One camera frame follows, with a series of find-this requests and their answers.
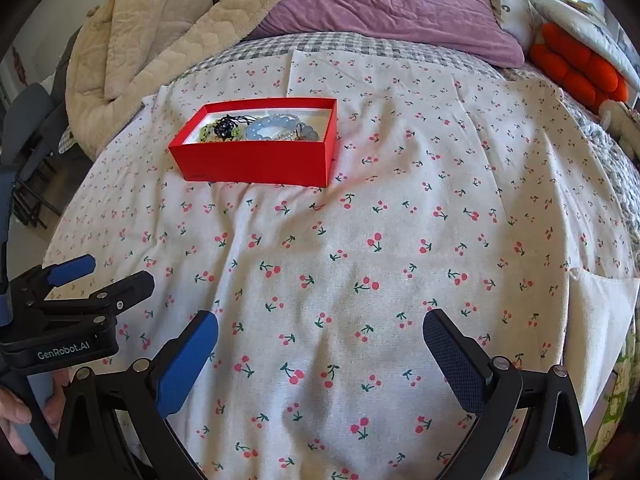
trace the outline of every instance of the purple pillow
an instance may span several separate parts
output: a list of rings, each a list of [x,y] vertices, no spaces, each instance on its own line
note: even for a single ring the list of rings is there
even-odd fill
[[[446,46],[502,67],[524,63],[490,0],[282,0],[248,38],[327,31]]]

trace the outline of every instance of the screw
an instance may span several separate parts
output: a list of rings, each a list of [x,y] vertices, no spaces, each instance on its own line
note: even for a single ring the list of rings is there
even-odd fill
[[[147,368],[149,368],[149,359],[138,359],[133,363],[133,369],[137,372],[144,372]]]
[[[498,370],[508,370],[511,366],[511,363],[505,357],[494,357],[493,363]]]
[[[568,375],[568,372],[566,371],[566,368],[561,366],[561,365],[554,366],[554,373],[558,377],[567,377],[567,375]]]
[[[86,366],[83,368],[80,368],[76,372],[76,379],[78,379],[79,381],[82,381],[82,379],[86,379],[89,376],[90,372],[91,372],[91,368],[88,368]]]

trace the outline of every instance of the white pillow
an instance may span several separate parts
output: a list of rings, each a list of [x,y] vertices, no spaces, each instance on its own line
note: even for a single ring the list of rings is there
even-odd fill
[[[526,54],[535,36],[534,9],[529,0],[491,0],[500,28],[511,34]]]
[[[579,10],[560,0],[531,0],[543,18],[554,22],[576,40],[609,61],[633,88],[640,91],[640,78],[616,42]]]

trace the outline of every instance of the finger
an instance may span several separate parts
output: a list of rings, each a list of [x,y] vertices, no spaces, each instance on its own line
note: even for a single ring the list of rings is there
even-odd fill
[[[31,422],[31,412],[10,391],[0,388],[0,416],[7,418],[17,424],[27,424]]]
[[[29,450],[22,443],[22,440],[20,439],[20,436],[18,435],[17,431],[15,431],[15,426],[13,424],[9,428],[9,435],[7,435],[7,440],[9,441],[9,444],[11,444],[11,447],[14,448],[14,451],[18,455],[29,454]]]
[[[49,398],[44,407],[44,417],[47,419],[49,425],[57,424],[62,418],[62,411],[65,407],[65,394],[62,391],[62,386],[56,383],[54,386],[54,393]]]
[[[53,380],[61,386],[69,384],[69,368],[62,368],[53,372]]]

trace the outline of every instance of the red box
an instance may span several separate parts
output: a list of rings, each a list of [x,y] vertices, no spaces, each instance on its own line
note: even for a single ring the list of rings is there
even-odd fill
[[[321,140],[233,140],[184,144],[210,113],[256,108],[331,110]],[[257,182],[326,187],[336,137],[337,101],[324,97],[245,99],[204,105],[184,125],[169,150],[185,180],[194,182]]]

